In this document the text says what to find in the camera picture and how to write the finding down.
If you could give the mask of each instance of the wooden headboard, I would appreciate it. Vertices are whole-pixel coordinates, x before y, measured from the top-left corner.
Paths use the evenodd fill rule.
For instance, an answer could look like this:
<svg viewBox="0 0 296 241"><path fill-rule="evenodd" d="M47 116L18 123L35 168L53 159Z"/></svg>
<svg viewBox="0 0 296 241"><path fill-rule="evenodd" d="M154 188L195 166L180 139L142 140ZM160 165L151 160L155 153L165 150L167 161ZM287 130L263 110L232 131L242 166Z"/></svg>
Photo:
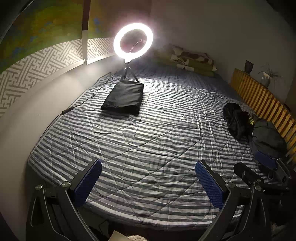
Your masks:
<svg viewBox="0 0 296 241"><path fill-rule="evenodd" d="M262 84L239 69L233 72L231 87L257 116L272 121L287 143L287 163L293 160L293 164L296 164L296 122L286 107Z"/></svg>

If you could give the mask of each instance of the black vase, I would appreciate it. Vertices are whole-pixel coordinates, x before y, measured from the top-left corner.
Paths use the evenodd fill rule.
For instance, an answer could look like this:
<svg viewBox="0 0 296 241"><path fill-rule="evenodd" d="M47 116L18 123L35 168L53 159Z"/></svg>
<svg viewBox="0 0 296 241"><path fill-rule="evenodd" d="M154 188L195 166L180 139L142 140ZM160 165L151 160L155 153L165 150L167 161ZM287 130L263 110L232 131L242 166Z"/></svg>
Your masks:
<svg viewBox="0 0 296 241"><path fill-rule="evenodd" d="M253 69L253 64L251 62L249 62L248 60L246 60L246 63L244 65L244 71L247 73L247 74L250 74L251 71Z"/></svg>

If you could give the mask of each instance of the tripod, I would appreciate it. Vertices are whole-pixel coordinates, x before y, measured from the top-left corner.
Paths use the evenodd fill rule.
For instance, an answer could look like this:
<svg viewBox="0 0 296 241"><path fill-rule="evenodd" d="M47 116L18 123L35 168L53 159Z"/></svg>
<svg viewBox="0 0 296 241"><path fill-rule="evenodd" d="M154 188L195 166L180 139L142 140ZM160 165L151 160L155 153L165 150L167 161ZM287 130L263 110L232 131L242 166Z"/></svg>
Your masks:
<svg viewBox="0 0 296 241"><path fill-rule="evenodd" d="M135 80L136 80L137 82L139 82L138 79L137 79L137 77L136 77L136 75L135 75L135 73L131 70L131 67L129 66L129 63L126 63L126 67L125 67L125 69L124 69L124 73L123 73L122 76L121 76L121 80L123 80L123 79L126 78L126 74L127 74L128 70L130 70L130 72L131 72L131 74L133 75L133 77L135 78Z"/></svg>

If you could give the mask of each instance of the painting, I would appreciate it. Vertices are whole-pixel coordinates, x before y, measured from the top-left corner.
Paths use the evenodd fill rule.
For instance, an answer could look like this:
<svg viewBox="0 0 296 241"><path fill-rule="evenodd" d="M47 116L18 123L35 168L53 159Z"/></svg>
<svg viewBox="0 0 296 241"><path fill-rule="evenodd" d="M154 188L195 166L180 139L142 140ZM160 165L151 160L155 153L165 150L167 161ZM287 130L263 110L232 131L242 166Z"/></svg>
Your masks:
<svg viewBox="0 0 296 241"><path fill-rule="evenodd" d="M115 37L129 23L149 24L151 0L91 0L89 39Z"/></svg>
<svg viewBox="0 0 296 241"><path fill-rule="evenodd" d="M81 39L83 0L35 0L0 44L0 73L20 59L59 43Z"/></svg>

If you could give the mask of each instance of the bed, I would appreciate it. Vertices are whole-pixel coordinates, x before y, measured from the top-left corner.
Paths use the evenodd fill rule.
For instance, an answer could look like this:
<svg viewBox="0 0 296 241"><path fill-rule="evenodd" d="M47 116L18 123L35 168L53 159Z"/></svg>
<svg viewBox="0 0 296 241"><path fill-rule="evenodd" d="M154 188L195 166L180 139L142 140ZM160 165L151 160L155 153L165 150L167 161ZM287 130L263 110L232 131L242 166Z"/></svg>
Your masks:
<svg viewBox="0 0 296 241"><path fill-rule="evenodd" d="M28 164L48 182L60 185L99 158L102 174L85 203L92 212L162 230L207 227L219 209L212 206L195 175L198 160L205 160L225 181L238 186L244 183L232 168L239 161L264 178L249 146L234 140L223 119L228 102L253 111L219 77L146 58L132 68L144 84L138 116L100 109L121 77L119 73L109 79L107 74L73 105L103 86L95 97L48 128Z"/></svg>

